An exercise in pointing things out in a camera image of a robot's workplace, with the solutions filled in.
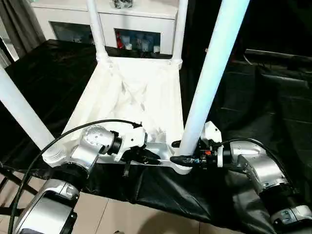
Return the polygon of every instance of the cable connector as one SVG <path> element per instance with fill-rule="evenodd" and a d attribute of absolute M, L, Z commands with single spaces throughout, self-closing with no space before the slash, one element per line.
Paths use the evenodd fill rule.
<path fill-rule="evenodd" d="M 133 128 L 140 128 L 140 127 L 143 127 L 143 126 L 142 126 L 142 122 L 141 122 L 141 123 L 135 123 L 135 122 L 133 122 L 133 123 L 132 123 L 132 126 L 133 126 Z"/>

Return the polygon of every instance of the black cable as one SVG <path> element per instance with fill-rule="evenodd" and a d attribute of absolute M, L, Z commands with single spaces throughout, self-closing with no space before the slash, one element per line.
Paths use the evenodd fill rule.
<path fill-rule="evenodd" d="M 75 132 L 79 129 L 94 125 L 94 124 L 98 124 L 98 123 L 106 123 L 106 122 L 121 122 L 121 123 L 127 123 L 127 124 L 131 124 L 134 128 L 140 127 L 142 126 L 141 124 L 137 124 L 131 121 L 127 121 L 127 120 L 120 120 L 120 119 L 104 119 L 104 120 L 98 120 L 98 121 L 94 121 L 94 122 L 90 122 L 90 123 L 86 123 L 83 124 L 81 126 L 78 126 L 76 128 L 73 128 L 69 131 L 67 131 L 66 133 L 63 133 L 62 135 L 60 135 L 59 137 L 57 137 L 55 140 L 51 141 L 46 147 L 43 148 L 43 150 L 40 151 L 40 153 L 34 158 L 34 160 L 31 162 L 31 164 L 29 165 L 26 173 L 24 174 L 24 177 L 19 185 L 19 189 L 16 193 L 15 196 L 15 201 L 13 203 L 13 207 L 12 207 L 12 212 L 11 212 L 11 216 L 10 216 L 10 222 L 9 222 L 9 228 L 8 228 L 8 234 L 12 234 L 13 233 L 13 226 L 14 226 L 14 219 L 15 219 L 15 215 L 16 215 L 16 211 L 17 211 L 17 207 L 18 207 L 18 203 L 19 203 L 19 199 L 21 196 L 21 192 L 23 190 L 23 186 L 24 183 L 27 180 L 28 174 L 31 170 L 31 168 L 34 166 L 35 162 L 41 157 L 41 155 L 46 152 L 52 145 L 54 145 L 56 142 L 58 142 L 60 139 L 62 139 L 63 137 L 67 136 L 68 134 L 71 134 L 72 132 Z"/>
<path fill-rule="evenodd" d="M 228 144 L 228 143 L 231 143 L 231 142 L 234 142 L 234 141 L 249 141 L 251 143 L 254 143 L 258 146 L 260 146 L 261 148 L 263 148 L 268 154 L 270 154 L 271 158 L 273 159 L 273 161 L 280 166 L 280 169 L 282 171 L 282 173 L 285 175 L 285 177 L 287 178 L 287 180 L 289 181 L 290 184 L 293 184 L 292 180 L 290 179 L 290 177 L 288 176 L 288 174 L 286 173 L 285 169 L 284 169 L 284 166 L 283 164 L 280 162 L 280 160 L 278 159 L 278 157 L 276 156 L 275 153 L 273 153 L 272 150 L 270 150 L 267 146 L 265 146 L 264 144 L 262 144 L 261 142 L 255 140 L 255 139 L 252 139 L 252 138 L 243 138 L 243 137 L 240 137 L 240 138 L 233 138 L 233 139 L 230 139 L 230 140 L 226 140 L 224 142 L 220 142 L 220 143 L 216 143 L 214 146 L 216 147 L 220 147 L 221 145 L 224 145 L 224 144 Z"/>

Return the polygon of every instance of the white pole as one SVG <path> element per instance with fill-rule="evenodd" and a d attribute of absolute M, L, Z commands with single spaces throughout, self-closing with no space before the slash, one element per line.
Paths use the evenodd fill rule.
<path fill-rule="evenodd" d="M 174 51 L 172 55 L 172 60 L 176 60 L 178 61 L 178 63 L 182 63 L 181 55 L 184 40 L 187 5 L 188 0 L 179 0 L 179 9 L 177 12 L 176 27 L 175 27 Z"/>
<path fill-rule="evenodd" d="M 186 122 L 179 155 L 192 155 L 227 65 L 249 0 L 223 0 Z"/>
<path fill-rule="evenodd" d="M 107 52 L 105 50 L 103 29 L 95 0 L 87 0 L 87 6 L 90 14 L 92 36 L 97 49 L 97 61 L 99 62 L 100 60 L 108 58 Z"/>
<path fill-rule="evenodd" d="M 33 108 L 31 108 L 1 65 L 0 100 L 39 149 L 42 150 L 47 144 L 54 140 L 50 131 L 37 116 Z M 50 151 L 47 151 L 43 157 L 55 159 L 55 156 L 59 157 L 60 154 L 63 153 L 64 149 L 62 147 L 53 147 Z"/>

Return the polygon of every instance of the white cabinet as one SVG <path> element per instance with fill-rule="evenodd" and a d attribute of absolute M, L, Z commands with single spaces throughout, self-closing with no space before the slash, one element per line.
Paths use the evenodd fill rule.
<path fill-rule="evenodd" d="M 51 22 L 90 24 L 86 0 L 37 0 L 32 3 L 46 39 L 59 39 Z M 97 0 L 107 46 L 116 47 L 115 29 L 160 33 L 160 52 L 172 54 L 178 0 L 135 0 L 134 6 L 115 9 L 110 0 Z"/>

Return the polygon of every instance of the table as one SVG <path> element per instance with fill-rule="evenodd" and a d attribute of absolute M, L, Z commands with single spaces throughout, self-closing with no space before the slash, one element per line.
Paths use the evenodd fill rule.
<path fill-rule="evenodd" d="M 115 56 L 129 53 L 107 51 Z M 54 136 L 62 132 L 96 66 L 95 53 L 91 45 L 49 40 L 6 69 Z M 187 61 L 183 64 L 180 84 L 186 119 L 196 71 Z M 208 116 L 223 139 L 253 137 L 277 151 L 310 205 L 311 87 L 309 74 L 229 63 Z M 39 150 L 2 104 L 0 111 L 2 132 L 15 137 L 2 138 L 1 166 L 24 171 Z M 269 216 L 244 175 L 216 168 L 178 175 L 170 168 L 132 166 L 129 177 L 123 178 L 123 169 L 97 164 L 83 191 L 245 233 L 273 233 Z M 31 171 L 43 179 L 50 172 L 42 160 Z"/>

